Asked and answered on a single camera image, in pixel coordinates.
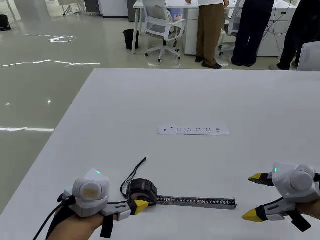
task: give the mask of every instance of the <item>brown pants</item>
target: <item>brown pants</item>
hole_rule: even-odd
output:
[[[215,60],[215,53],[223,22],[223,3],[199,7],[196,55],[199,57],[204,57],[207,65],[213,66],[217,63]]]

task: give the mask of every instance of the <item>measuring tape blade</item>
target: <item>measuring tape blade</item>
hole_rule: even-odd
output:
[[[233,210],[237,207],[235,199],[180,196],[157,196],[156,204],[228,210]]]

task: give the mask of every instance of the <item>desk leg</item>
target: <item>desk leg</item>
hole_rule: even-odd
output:
[[[141,30],[142,30],[142,13],[144,12],[144,9],[140,9],[140,22],[139,22],[139,33],[141,34]]]
[[[136,40],[137,40],[137,31],[139,23],[140,8],[135,10],[135,19],[134,19],[134,32],[133,32],[133,41],[132,41],[132,51],[131,54],[136,53]]]

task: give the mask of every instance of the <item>human hand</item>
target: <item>human hand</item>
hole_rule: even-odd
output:
[[[298,203],[296,207],[301,214],[320,220],[320,199],[310,203]]]
[[[223,6],[227,8],[229,6],[229,0],[223,0]]]
[[[48,240],[88,240],[103,221],[100,214],[85,218],[74,215],[56,226]]]

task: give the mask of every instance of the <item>white shirt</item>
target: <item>white shirt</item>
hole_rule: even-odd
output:
[[[199,0],[199,6],[223,4],[224,0]]]

